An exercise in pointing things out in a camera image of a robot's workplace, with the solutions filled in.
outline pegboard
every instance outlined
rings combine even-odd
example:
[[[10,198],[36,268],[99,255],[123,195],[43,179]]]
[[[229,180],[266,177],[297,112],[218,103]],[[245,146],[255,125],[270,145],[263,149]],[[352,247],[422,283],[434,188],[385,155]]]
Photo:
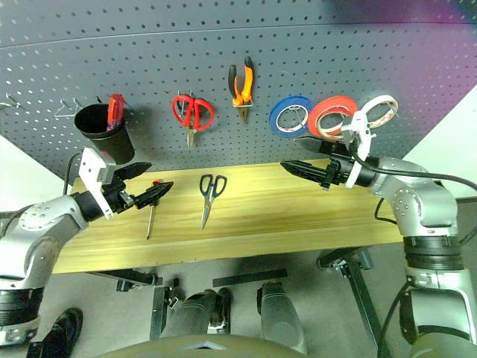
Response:
[[[313,157],[269,129],[289,95],[361,106],[391,94],[399,117],[375,131],[372,154],[403,157],[476,83],[475,0],[137,2],[2,4],[0,89],[22,107],[0,110],[0,132],[57,175],[91,146],[72,117],[53,116],[62,98],[74,107],[122,93],[134,160],[166,170]],[[243,75],[247,55],[255,106],[243,123],[226,77],[233,63]],[[192,149],[171,114],[178,90],[216,111]]]

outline black-handled scissors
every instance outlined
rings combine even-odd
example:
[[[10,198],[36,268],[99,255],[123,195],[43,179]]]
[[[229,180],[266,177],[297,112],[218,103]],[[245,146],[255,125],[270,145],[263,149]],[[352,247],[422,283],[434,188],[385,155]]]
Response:
[[[202,211],[202,224],[201,228],[206,226],[207,219],[210,214],[210,207],[215,198],[217,198],[225,190],[227,185],[227,178],[223,175],[217,175],[214,177],[212,174],[202,175],[200,178],[199,189],[205,198],[203,211]]]

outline red tape roll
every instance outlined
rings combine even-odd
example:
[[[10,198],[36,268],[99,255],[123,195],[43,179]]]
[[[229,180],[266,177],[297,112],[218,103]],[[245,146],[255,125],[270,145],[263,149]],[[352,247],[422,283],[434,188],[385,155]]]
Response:
[[[358,110],[358,105],[347,95],[334,95],[320,103],[308,115],[308,130],[320,138],[338,140],[341,137],[341,123],[331,128],[321,128],[320,122],[332,113],[352,116]]]

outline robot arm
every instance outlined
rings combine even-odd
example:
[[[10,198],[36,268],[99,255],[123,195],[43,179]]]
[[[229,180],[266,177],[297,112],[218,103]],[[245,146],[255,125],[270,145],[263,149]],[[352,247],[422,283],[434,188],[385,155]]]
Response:
[[[101,216],[149,205],[173,185],[161,183],[136,197],[125,192],[123,180],[142,174],[150,163],[114,171],[114,162],[106,154],[100,156],[88,148],[81,163],[86,172],[96,173],[86,178],[80,173],[91,190],[29,207],[0,237],[0,347],[28,342],[37,334],[43,289],[61,249],[73,236]]]
[[[303,147],[328,155],[330,164],[326,169],[300,161],[281,164],[293,175],[318,182],[325,190],[331,184],[345,183],[351,187],[356,183],[390,204],[403,236],[408,263],[405,272],[409,288],[401,297],[400,305],[402,335],[415,344],[415,352],[441,350],[438,346],[445,341],[452,342],[454,357],[473,357],[459,355],[469,349],[469,343],[476,354],[477,306],[470,274],[462,262],[455,199],[430,178],[387,175],[371,170],[426,173],[424,168],[404,160],[361,156],[356,150],[361,142],[359,133],[348,133],[344,137],[348,138],[346,145],[314,137],[296,139]],[[363,166],[357,163],[357,155]],[[356,164],[359,171],[353,178]],[[447,336],[444,340],[440,337],[443,334]]]

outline blue tape roll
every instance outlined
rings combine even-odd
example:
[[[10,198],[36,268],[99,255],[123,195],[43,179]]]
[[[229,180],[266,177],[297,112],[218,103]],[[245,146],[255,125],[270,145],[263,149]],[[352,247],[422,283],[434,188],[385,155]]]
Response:
[[[306,115],[302,119],[302,122],[293,128],[280,127],[278,124],[278,119],[290,107],[301,107],[301,109],[305,111]],[[306,122],[313,107],[313,103],[307,99],[307,97],[303,97],[302,95],[292,95],[283,99],[282,101],[278,102],[270,112],[269,123],[271,131],[277,136],[283,136],[285,138],[299,136],[307,130]]]

